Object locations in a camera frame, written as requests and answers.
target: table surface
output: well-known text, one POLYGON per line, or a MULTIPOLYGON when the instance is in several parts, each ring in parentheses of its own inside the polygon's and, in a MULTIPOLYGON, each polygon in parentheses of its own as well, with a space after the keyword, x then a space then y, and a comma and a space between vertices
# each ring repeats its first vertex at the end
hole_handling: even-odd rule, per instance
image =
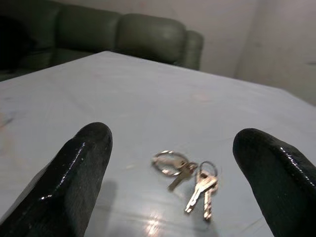
POLYGON ((263 130, 316 164, 314 106, 281 89, 111 52, 0 82, 0 113, 0 215, 84 125, 110 127, 113 152, 86 237, 272 237, 235 162, 234 136, 263 130), (170 193, 172 179, 151 167, 163 150, 218 167, 211 224, 202 200, 184 215, 194 179, 170 193))

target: brass key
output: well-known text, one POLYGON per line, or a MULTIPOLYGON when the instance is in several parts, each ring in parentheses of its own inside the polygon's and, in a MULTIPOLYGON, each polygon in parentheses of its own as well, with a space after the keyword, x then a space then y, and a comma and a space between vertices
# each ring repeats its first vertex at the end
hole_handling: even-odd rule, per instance
POLYGON ((183 165, 177 178, 169 185, 168 190, 173 191, 183 180, 190 179, 198 165, 194 162, 189 162, 183 165))

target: sofa armrest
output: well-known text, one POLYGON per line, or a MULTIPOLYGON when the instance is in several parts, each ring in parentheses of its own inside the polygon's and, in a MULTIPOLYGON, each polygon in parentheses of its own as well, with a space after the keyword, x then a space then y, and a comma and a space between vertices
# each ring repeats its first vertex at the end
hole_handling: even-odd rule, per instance
POLYGON ((203 49, 203 36, 195 31, 187 31, 187 40, 182 57, 175 63, 177 66, 199 70, 203 49))

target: sofa cushion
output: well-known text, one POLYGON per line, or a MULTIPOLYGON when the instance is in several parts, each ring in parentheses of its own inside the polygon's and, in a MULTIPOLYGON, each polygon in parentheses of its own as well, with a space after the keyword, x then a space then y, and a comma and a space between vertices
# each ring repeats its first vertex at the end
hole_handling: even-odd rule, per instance
POLYGON ((90 56, 93 53, 91 52, 84 52, 84 51, 78 51, 78 50, 72 50, 72 49, 66 49, 66 48, 58 48, 55 50, 51 66, 56 66, 62 63, 67 63, 79 58, 83 58, 86 56, 90 56))
POLYGON ((68 5, 60 16, 57 44, 91 52, 112 50, 119 18, 116 12, 68 5))
POLYGON ((178 21, 127 14, 118 25, 116 51, 164 63, 174 63, 183 53, 186 29, 178 21))

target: white wall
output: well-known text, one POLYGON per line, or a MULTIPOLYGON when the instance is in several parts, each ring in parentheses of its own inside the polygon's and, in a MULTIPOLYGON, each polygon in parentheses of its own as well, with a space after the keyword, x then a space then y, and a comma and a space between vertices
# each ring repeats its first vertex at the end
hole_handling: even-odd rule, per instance
POLYGON ((204 36, 201 70, 233 77, 258 0, 56 0, 178 20, 204 36))
POLYGON ((260 0, 237 77, 316 105, 316 0, 260 0))

